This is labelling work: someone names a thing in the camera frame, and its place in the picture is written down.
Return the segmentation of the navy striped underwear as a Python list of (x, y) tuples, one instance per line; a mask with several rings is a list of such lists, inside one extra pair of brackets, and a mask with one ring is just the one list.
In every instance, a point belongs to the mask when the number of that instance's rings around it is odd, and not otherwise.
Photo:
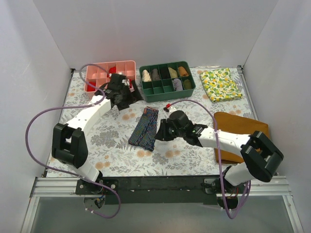
[(143, 114), (128, 140), (130, 145), (138, 146), (148, 151), (154, 150), (158, 112), (157, 109), (151, 107), (144, 108)]

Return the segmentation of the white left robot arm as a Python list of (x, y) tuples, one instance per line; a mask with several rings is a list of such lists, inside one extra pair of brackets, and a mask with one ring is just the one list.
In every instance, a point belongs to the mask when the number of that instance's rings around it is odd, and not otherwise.
[(137, 101), (143, 100), (136, 81), (114, 73), (110, 81), (104, 83), (94, 93), (88, 107), (65, 124), (58, 123), (53, 129), (52, 157), (74, 170), (78, 176), (88, 179), (87, 189), (92, 194), (103, 190), (101, 174), (88, 162), (86, 135), (94, 124), (114, 106), (118, 110), (129, 108)]

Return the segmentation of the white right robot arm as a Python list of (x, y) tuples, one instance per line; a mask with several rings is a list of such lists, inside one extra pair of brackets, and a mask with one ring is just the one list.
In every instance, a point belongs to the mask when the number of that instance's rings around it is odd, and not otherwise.
[(211, 184), (211, 187), (226, 193), (253, 179), (270, 182), (284, 159), (282, 152), (263, 132), (236, 134), (216, 131), (207, 125), (192, 123), (180, 110), (162, 119), (155, 135), (159, 141), (173, 141), (176, 138), (183, 138), (193, 146), (224, 150), (242, 157), (242, 163), (226, 168), (222, 172), (223, 177)]

